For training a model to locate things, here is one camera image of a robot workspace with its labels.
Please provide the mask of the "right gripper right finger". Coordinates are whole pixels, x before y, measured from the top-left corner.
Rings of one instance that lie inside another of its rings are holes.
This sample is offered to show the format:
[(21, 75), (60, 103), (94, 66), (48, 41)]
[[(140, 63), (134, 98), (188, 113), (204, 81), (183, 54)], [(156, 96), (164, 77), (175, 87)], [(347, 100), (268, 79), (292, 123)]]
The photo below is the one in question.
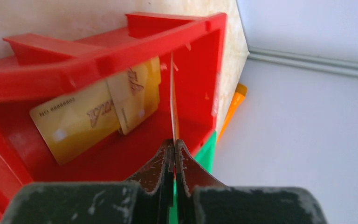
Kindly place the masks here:
[(178, 223), (325, 224), (317, 199), (298, 187), (230, 187), (175, 143)]

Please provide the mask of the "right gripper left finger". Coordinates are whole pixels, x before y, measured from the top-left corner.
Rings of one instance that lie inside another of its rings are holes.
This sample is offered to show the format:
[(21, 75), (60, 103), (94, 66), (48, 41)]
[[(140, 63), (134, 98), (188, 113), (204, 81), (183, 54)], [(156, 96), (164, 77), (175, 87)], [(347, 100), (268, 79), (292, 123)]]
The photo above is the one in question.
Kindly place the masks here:
[(34, 182), (9, 203), (3, 224), (167, 224), (174, 142), (121, 182)]

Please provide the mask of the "gold credit card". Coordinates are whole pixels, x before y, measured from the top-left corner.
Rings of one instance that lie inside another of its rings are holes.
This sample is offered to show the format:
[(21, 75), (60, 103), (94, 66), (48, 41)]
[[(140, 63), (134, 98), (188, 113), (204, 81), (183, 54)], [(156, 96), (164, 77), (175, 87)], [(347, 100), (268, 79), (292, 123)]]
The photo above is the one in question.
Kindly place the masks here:
[(171, 58), (170, 58), (170, 109), (171, 109), (173, 143), (176, 144), (176, 141), (179, 139), (179, 119), (178, 119), (178, 115), (177, 115), (174, 72), (175, 72), (175, 68), (174, 68), (174, 61), (173, 61), (173, 52), (171, 52)]

